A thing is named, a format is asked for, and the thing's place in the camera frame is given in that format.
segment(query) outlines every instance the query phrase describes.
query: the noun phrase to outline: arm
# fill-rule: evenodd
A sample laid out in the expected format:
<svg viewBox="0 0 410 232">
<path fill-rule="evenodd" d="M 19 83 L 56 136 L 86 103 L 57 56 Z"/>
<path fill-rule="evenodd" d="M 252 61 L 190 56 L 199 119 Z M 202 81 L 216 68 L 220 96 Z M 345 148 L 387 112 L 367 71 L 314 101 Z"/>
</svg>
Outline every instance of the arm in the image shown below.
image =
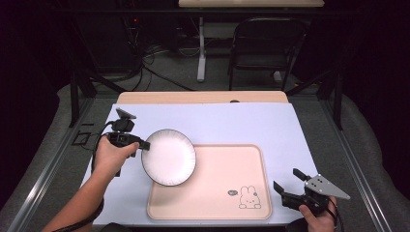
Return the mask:
<svg viewBox="0 0 410 232">
<path fill-rule="evenodd" d="M 57 230 L 91 216 L 103 200 L 105 190 L 115 173 L 120 170 L 130 154 L 138 149 L 138 146 L 138 143 L 133 143 L 127 147 L 117 148 L 108 141 L 106 136 L 103 136 L 96 153 L 94 172 L 43 231 Z M 77 231 L 91 231 L 91 226 L 92 223 L 89 223 Z"/>
<path fill-rule="evenodd" d="M 337 204 L 336 199 L 331 196 L 331 201 Z M 329 210 L 336 215 L 336 208 L 332 202 L 329 201 L 328 205 Z M 333 232 L 335 231 L 335 222 L 333 217 L 328 213 L 324 212 L 318 217 L 316 217 L 306 205 L 301 205 L 299 207 L 299 211 L 301 211 L 302 215 L 305 217 L 305 220 L 308 224 L 308 231 L 309 232 Z"/>
</svg>

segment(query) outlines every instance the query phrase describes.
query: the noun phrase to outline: metal bar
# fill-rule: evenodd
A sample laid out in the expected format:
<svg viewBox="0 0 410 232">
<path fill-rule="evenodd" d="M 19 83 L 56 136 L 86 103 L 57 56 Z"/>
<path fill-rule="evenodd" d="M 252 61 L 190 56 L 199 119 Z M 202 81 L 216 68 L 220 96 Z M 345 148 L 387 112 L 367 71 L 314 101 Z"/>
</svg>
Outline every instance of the metal bar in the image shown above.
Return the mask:
<svg viewBox="0 0 410 232">
<path fill-rule="evenodd" d="M 314 82 L 320 81 L 324 78 L 328 78 L 330 74 L 332 74 L 332 71 L 331 70 L 326 70 L 326 71 L 322 72 L 321 74 L 319 74 L 318 76 L 305 81 L 301 85 L 286 91 L 286 95 L 287 96 L 293 96 L 293 95 L 299 94 L 302 90 L 306 89 L 307 87 L 312 85 Z"/>
<path fill-rule="evenodd" d="M 141 15 L 141 16 L 217 16 L 230 17 L 241 15 L 292 16 L 292 17 L 328 17 L 354 19 L 361 15 L 361 9 L 353 11 L 333 11 L 320 8 L 206 8 L 206 9 L 57 9 L 51 10 L 63 15 Z"/>
<path fill-rule="evenodd" d="M 45 195 L 45 192 L 47 191 L 54 175 L 58 170 L 58 167 L 60 166 L 61 162 L 65 157 L 65 151 L 67 147 L 75 137 L 75 134 L 78 131 L 78 129 L 81 127 L 81 122 L 85 119 L 88 111 L 91 108 L 91 105 L 93 104 L 93 101 L 93 99 L 86 99 L 84 101 L 81 107 L 81 113 L 80 117 L 77 120 L 77 123 L 74 125 L 73 128 L 67 130 L 66 134 L 62 139 L 62 143 L 58 147 L 53 158 L 48 162 L 48 164 L 44 168 L 36 184 L 31 189 L 26 200 L 24 201 L 23 205 L 21 206 L 20 210 L 15 216 L 15 219 L 11 223 L 8 232 L 27 231 L 26 227 L 30 222 L 31 217 L 34 215 L 34 213 L 37 210 L 37 207 L 41 203 Z"/>
<path fill-rule="evenodd" d="M 199 62 L 198 62 L 198 75 L 196 80 L 198 82 L 205 81 L 205 38 L 204 38 L 204 19 L 199 18 Z"/>
<path fill-rule="evenodd" d="M 343 130 L 341 126 L 341 99 L 342 99 L 342 84 L 343 77 L 339 72 L 336 79 L 335 99 L 334 99 L 334 114 L 333 119 L 340 131 Z"/>
<path fill-rule="evenodd" d="M 72 121 L 70 122 L 69 128 L 72 128 L 79 117 L 78 83 L 75 72 L 73 72 L 70 82 L 70 96 L 72 101 Z"/>
<path fill-rule="evenodd" d="M 84 74 L 87 74 L 87 75 L 91 76 L 92 78 L 96 79 L 97 81 L 99 81 L 100 83 L 102 83 L 106 87 L 116 91 L 117 93 L 121 94 L 123 92 L 126 92 L 126 90 L 123 87 L 120 87 L 120 86 L 114 84 L 113 82 L 105 79 L 104 77 L 100 76 L 98 73 L 92 72 L 88 69 L 82 69 L 82 70 L 83 70 Z"/>
<path fill-rule="evenodd" d="M 332 122 L 332 109 L 329 106 L 329 103 L 327 101 L 321 101 L 321 105 L 325 111 L 327 119 Z M 344 158 L 347 167 L 349 168 L 350 173 L 352 174 L 352 178 L 359 190 L 359 193 L 361 194 L 363 201 L 365 202 L 368 213 L 373 220 L 374 226 L 376 227 L 377 231 L 380 232 L 392 231 L 392 228 L 387 222 L 386 217 L 384 216 L 382 209 L 380 208 L 379 203 L 377 202 L 377 199 L 375 198 L 374 193 L 367 182 L 366 176 L 363 173 L 359 163 L 357 162 L 355 154 L 350 148 L 349 142 L 347 141 L 343 131 L 339 130 L 336 124 L 331 123 L 331 125 L 333 126 L 334 132 L 337 135 L 337 138 L 344 150 Z"/>
</svg>

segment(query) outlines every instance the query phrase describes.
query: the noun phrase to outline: table leg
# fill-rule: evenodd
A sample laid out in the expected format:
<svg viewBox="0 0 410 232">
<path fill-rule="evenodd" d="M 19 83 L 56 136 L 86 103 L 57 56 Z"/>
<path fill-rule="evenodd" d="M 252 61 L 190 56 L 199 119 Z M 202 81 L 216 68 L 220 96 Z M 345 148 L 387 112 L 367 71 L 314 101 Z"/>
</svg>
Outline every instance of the table leg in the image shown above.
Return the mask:
<svg viewBox="0 0 410 232">
<path fill-rule="evenodd" d="M 204 21 L 203 17 L 199 18 L 199 63 L 198 63 L 198 82 L 205 81 L 205 42 L 204 42 Z"/>
</svg>

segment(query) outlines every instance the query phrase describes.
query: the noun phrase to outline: wooden board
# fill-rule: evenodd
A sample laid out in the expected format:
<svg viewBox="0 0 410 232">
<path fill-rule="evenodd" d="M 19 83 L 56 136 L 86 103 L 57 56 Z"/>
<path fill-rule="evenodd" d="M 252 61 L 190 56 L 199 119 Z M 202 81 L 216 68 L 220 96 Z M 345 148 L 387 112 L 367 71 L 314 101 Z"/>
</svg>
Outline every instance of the wooden board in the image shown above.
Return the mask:
<svg viewBox="0 0 410 232">
<path fill-rule="evenodd" d="M 117 103 L 289 102 L 281 91 L 124 92 Z"/>
<path fill-rule="evenodd" d="M 192 176 L 176 187 L 153 183 L 153 219 L 265 219 L 272 203 L 261 151 L 254 145 L 196 145 Z"/>
</svg>

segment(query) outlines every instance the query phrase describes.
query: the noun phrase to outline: wire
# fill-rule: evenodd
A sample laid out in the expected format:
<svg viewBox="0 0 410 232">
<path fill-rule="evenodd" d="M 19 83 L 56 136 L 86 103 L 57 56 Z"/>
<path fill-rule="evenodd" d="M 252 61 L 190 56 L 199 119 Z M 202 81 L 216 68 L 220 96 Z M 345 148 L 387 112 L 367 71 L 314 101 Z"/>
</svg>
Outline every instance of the wire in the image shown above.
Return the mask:
<svg viewBox="0 0 410 232">
<path fill-rule="evenodd" d="M 138 88 L 139 84 L 141 83 L 141 80 L 142 80 L 142 69 L 141 69 L 141 72 L 140 72 L 140 77 L 139 77 L 138 82 L 136 83 L 135 87 L 133 87 L 131 89 L 132 92 L 135 91 L 136 88 Z"/>
<path fill-rule="evenodd" d="M 147 85 L 147 87 L 145 88 L 145 90 L 143 91 L 143 92 L 146 92 L 147 90 L 148 90 L 148 88 L 150 87 L 150 85 L 151 85 L 151 81 L 153 80 L 153 74 L 150 72 L 150 81 L 148 82 L 148 85 Z"/>
<path fill-rule="evenodd" d="M 196 50 L 196 51 L 195 51 L 193 54 L 187 54 L 187 53 L 182 52 L 183 50 Z M 184 55 L 184 56 L 187 56 L 187 57 L 195 56 L 195 55 L 197 55 L 197 54 L 199 53 L 199 51 L 200 51 L 199 47 L 194 47 L 194 48 L 179 48 L 179 49 L 178 49 L 178 52 L 179 52 L 181 55 Z"/>
<path fill-rule="evenodd" d="M 191 88 L 189 88 L 189 87 L 187 87 L 187 86 L 185 86 L 185 85 L 183 85 L 183 84 L 181 84 L 181 83 L 179 83 L 179 82 L 177 82 L 177 81 L 175 81 L 175 80 L 172 80 L 172 79 L 170 79 L 170 78 L 168 78 L 168 77 L 166 77 L 166 76 L 163 76 L 163 75 L 161 75 L 161 74 L 158 74 L 158 73 L 156 73 L 156 72 L 154 72 L 154 71 L 148 69 L 146 66 L 142 66 L 142 69 L 145 69 L 145 70 L 147 70 L 148 72 L 150 72 L 150 73 L 156 75 L 157 77 L 159 77 L 159 78 L 161 78 L 161 79 L 164 79 L 164 80 L 167 80 L 167 81 L 169 81 L 169 82 L 171 82 L 171 83 L 173 83 L 173 84 L 175 84 L 175 85 L 177 85 L 177 86 L 179 86 L 179 87 L 181 87 L 181 88 L 183 88 L 183 89 L 185 89 L 185 90 L 196 91 L 196 90 L 191 89 Z"/>
<path fill-rule="evenodd" d="M 195 27 L 195 30 L 196 30 L 196 32 L 197 32 L 198 35 L 199 35 L 199 29 L 198 29 L 198 27 L 196 27 L 196 24 L 195 24 L 195 22 L 193 21 L 193 18 L 192 18 L 192 17 L 190 17 L 190 21 L 192 22 L 193 27 Z"/>
<path fill-rule="evenodd" d="M 337 217 L 335 216 L 335 214 L 332 211 L 330 211 L 329 208 L 326 209 L 326 212 L 328 212 L 329 215 L 332 216 L 332 218 L 334 219 L 335 228 L 337 228 Z"/>
<path fill-rule="evenodd" d="M 152 65 L 154 64 L 155 61 L 155 55 L 156 54 L 160 54 L 160 53 L 164 53 L 164 52 L 168 52 L 168 49 L 164 49 L 161 45 L 155 45 L 154 48 L 151 48 L 148 51 L 145 51 L 146 53 L 148 53 L 147 55 L 145 55 L 142 60 L 145 64 L 147 65 Z M 152 61 L 151 62 L 147 62 L 145 59 L 148 57 L 152 57 Z"/>
<path fill-rule="evenodd" d="M 111 81 L 111 82 L 119 82 L 119 81 L 124 81 L 124 80 L 129 80 L 134 78 L 135 76 L 137 76 L 139 73 L 139 70 L 132 70 L 130 71 L 130 73 L 128 73 L 125 76 L 121 76 L 121 77 L 116 77 L 116 78 L 106 78 L 107 80 Z"/>
<path fill-rule="evenodd" d="M 93 133 L 93 134 L 90 134 L 89 137 L 96 136 L 96 135 L 97 135 L 97 133 Z M 85 139 L 87 139 L 87 137 L 82 138 L 80 142 L 84 142 Z M 87 150 L 87 151 L 91 151 L 91 152 L 94 151 L 93 148 L 86 148 L 86 147 L 85 147 L 84 145 L 82 145 L 82 144 L 81 144 L 81 148 L 84 149 L 84 150 Z"/>
<path fill-rule="evenodd" d="M 113 121 L 107 122 L 103 126 L 102 130 L 98 133 L 96 143 L 94 144 L 93 157 L 92 157 L 92 160 L 91 160 L 91 173 L 93 173 L 93 171 L 94 171 L 94 161 L 96 159 L 97 148 L 99 147 L 100 140 L 102 139 L 103 131 L 106 129 L 106 127 L 108 127 L 109 125 L 113 125 L 113 124 L 114 124 Z"/>
<path fill-rule="evenodd" d="M 162 51 L 162 50 L 165 50 L 165 49 L 161 45 L 152 44 L 151 47 L 148 47 L 145 52 L 146 53 L 156 53 L 156 52 Z"/>
<path fill-rule="evenodd" d="M 100 140 L 101 140 L 101 138 L 102 138 L 103 131 L 105 130 L 106 127 L 108 127 L 108 125 L 112 125 L 112 124 L 114 124 L 114 122 L 113 122 L 113 121 L 109 121 L 108 123 L 106 123 L 106 124 L 103 126 L 103 128 L 102 128 L 102 130 L 101 130 L 100 133 L 95 134 L 95 135 L 97 135 L 98 137 L 97 137 L 97 139 L 96 139 L 96 143 L 94 144 L 94 149 L 93 149 L 93 156 L 92 156 L 92 160 L 91 160 L 91 173 L 93 173 L 93 171 L 94 171 L 94 160 L 95 160 L 95 158 L 96 158 L 97 148 L 98 148 L 99 143 L 100 143 Z M 86 218 L 86 219 L 84 219 L 84 220 L 82 220 L 82 221 L 80 221 L 80 222 L 74 223 L 74 224 L 72 224 L 72 225 L 69 225 L 69 226 L 66 226 L 66 227 L 63 227 L 63 228 L 54 230 L 54 232 L 69 232 L 69 231 L 74 231 L 74 230 L 77 230 L 77 229 L 83 227 L 83 226 L 86 225 L 86 224 L 91 223 L 91 222 L 94 221 L 94 220 L 100 215 L 100 213 L 103 211 L 103 202 L 104 202 L 104 201 L 103 201 L 103 199 L 102 199 L 102 202 L 100 203 L 100 205 L 99 205 L 99 207 L 97 208 L 96 212 L 94 212 L 94 214 L 92 214 L 92 215 L 89 216 L 88 218 Z"/>
<path fill-rule="evenodd" d="M 337 217 L 338 217 L 338 221 L 339 221 L 339 224 L 340 224 L 340 230 L 341 230 L 341 232 L 344 232 L 343 220 L 341 219 L 341 214 L 340 214 L 340 212 L 339 212 L 338 209 L 337 209 L 337 205 L 335 204 L 335 202 L 333 202 L 332 199 L 329 198 L 329 200 L 332 202 L 332 204 L 333 204 L 334 207 L 335 207 L 336 215 L 337 215 Z"/>
</svg>

